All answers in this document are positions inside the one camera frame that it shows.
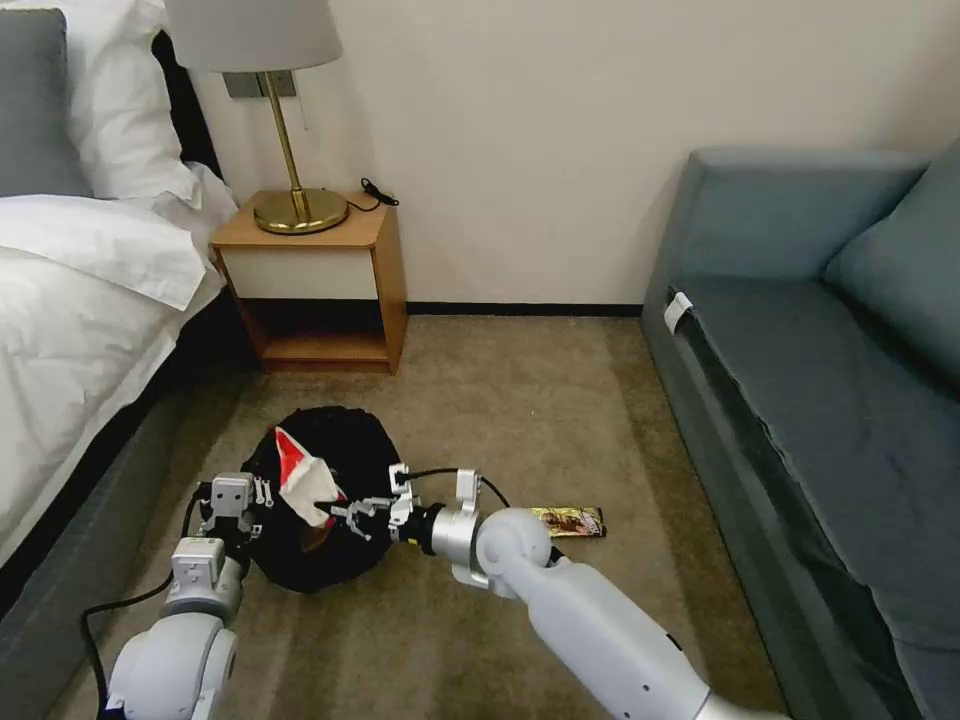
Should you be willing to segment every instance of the brass lamp base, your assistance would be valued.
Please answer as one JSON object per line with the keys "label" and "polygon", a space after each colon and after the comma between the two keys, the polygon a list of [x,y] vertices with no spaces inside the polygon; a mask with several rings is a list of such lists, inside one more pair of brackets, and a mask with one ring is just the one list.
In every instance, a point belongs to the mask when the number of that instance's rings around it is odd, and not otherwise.
{"label": "brass lamp base", "polygon": [[296,189],[268,194],[253,209],[253,217],[267,232],[306,235],[339,225],[349,211],[347,201],[329,190]]}

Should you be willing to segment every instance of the nightstand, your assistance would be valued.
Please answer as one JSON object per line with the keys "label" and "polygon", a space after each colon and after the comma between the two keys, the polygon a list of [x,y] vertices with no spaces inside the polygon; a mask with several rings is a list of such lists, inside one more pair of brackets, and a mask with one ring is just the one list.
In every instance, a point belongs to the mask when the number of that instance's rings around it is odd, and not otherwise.
{"label": "nightstand", "polygon": [[396,208],[351,208],[330,230],[275,235],[254,222],[256,201],[213,247],[263,369],[396,372],[407,328]]}

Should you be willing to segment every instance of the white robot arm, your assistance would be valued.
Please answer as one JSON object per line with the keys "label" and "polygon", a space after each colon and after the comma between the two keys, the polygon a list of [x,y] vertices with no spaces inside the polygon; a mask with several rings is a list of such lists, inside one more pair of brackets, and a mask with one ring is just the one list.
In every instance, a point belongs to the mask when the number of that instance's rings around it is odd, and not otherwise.
{"label": "white robot arm", "polygon": [[[450,561],[463,584],[518,598],[537,635],[615,718],[627,720],[760,720],[724,701],[693,670],[679,644],[613,583],[553,548],[546,526],[519,509],[480,521],[483,478],[457,471],[458,506],[420,505],[404,465],[390,468],[392,498],[324,505],[358,535],[358,516],[389,513],[395,542],[420,545]],[[175,583],[164,617],[130,640],[117,660],[108,708],[136,720],[208,720],[232,669],[236,636],[228,624],[240,603],[244,564],[230,557],[217,528],[256,534],[244,520],[254,479],[220,476],[233,504],[221,503],[204,524],[207,537],[186,538],[173,557]]]}

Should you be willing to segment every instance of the bed frame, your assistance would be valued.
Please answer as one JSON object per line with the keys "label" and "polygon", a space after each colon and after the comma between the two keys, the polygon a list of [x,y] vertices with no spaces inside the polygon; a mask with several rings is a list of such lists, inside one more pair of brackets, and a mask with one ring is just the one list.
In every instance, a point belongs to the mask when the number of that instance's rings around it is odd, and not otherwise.
{"label": "bed frame", "polygon": [[[200,103],[170,39],[161,33],[153,50],[167,81],[183,159],[219,175]],[[47,715],[84,661],[80,611],[123,595],[167,478],[185,402],[180,390],[196,377],[185,370],[208,366],[216,354],[211,348],[238,337],[232,329],[239,320],[227,300],[219,297],[187,324],[147,389],[98,434],[40,523],[0,569],[6,590],[0,608],[4,717]]]}

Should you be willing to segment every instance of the wall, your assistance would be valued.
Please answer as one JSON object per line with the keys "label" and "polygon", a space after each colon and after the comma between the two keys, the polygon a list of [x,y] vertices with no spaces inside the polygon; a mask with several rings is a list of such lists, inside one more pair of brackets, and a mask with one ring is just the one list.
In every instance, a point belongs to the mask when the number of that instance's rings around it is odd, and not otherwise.
{"label": "wall", "polygon": [[[956,0],[332,0],[285,105],[305,182],[396,192],[412,300],[641,302],[696,146],[960,133]],[[266,101],[196,76],[228,180],[285,173]]]}

